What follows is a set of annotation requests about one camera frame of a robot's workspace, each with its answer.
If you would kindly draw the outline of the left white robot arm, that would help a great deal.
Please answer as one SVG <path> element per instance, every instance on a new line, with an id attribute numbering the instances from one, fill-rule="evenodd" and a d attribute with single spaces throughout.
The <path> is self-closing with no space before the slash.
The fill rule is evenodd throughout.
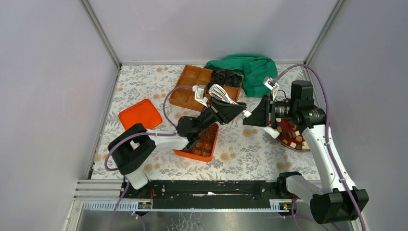
<path id="1" fill-rule="evenodd" d="M 149 193 L 149 181 L 142 165 L 152 153 L 191 149 L 200 141 L 199 135 L 214 123 L 228 124 L 246 108 L 242 102 L 226 103 L 211 98 L 197 117 L 181 117 L 174 131 L 155 131 L 137 123 L 108 145 L 106 161 L 112 158 L 131 192 L 143 198 Z"/>

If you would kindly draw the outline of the metal serving tongs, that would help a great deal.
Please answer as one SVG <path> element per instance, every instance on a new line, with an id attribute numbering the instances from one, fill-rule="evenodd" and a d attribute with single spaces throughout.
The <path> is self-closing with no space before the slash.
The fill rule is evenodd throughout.
<path id="1" fill-rule="evenodd" d="M 213 94 L 212 98 L 215 98 L 216 100 L 222 101 L 224 103 L 238 105 L 237 102 L 235 102 L 232 98 L 230 98 L 227 91 L 221 85 L 214 84 L 213 85 L 213 90 L 214 90 L 214 94 Z M 239 115 L 242 115 L 243 117 L 248 118 L 249 116 L 252 115 L 252 113 L 249 112 L 248 110 L 244 109 L 242 112 L 237 114 L 235 117 L 238 117 Z"/>

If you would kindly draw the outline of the orange chocolate box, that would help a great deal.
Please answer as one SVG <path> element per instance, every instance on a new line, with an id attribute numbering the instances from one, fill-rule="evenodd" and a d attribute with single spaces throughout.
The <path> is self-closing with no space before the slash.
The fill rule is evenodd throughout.
<path id="1" fill-rule="evenodd" d="M 200 141 L 193 148 L 185 151 L 174 150 L 174 152 L 181 157 L 207 163 L 211 162 L 214 156 L 218 132 L 219 125 L 215 123 L 199 135 Z"/>

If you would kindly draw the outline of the red round plate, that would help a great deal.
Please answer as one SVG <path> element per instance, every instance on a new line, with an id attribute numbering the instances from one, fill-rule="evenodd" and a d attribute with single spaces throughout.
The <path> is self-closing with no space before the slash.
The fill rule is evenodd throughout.
<path id="1" fill-rule="evenodd" d="M 296 122 L 293 122 L 292 116 L 285 118 L 275 116 L 273 128 L 279 133 L 276 139 L 285 147 L 299 152 L 310 150 Z"/>

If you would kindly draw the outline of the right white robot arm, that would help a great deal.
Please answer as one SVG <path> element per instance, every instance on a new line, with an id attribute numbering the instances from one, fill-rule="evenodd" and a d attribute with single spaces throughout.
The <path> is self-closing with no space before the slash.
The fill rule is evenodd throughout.
<path id="1" fill-rule="evenodd" d="M 292 194 L 306 202 L 318 224 L 353 221 L 363 222 L 362 210 L 369 201 L 366 190 L 358 189 L 346 172 L 334 145 L 328 124 L 328 111 L 314 106 L 310 81 L 292 82 L 289 101 L 275 100 L 279 90 L 277 81 L 266 78 L 264 85 L 271 94 L 263 95 L 259 105 L 245 113 L 244 125 L 261 127 L 276 139 L 278 122 L 291 119 L 297 127 L 319 171 L 321 187 L 308 182 L 299 173 L 279 176 L 276 192 L 282 198 Z"/>

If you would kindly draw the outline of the orange box lid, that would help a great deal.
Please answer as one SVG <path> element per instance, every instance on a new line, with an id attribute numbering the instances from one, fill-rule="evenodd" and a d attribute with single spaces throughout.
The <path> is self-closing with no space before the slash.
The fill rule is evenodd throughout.
<path id="1" fill-rule="evenodd" d="M 139 123 L 146 129 L 153 129 L 163 122 L 160 113 L 149 99 L 144 99 L 123 110 L 118 118 L 125 130 Z"/>

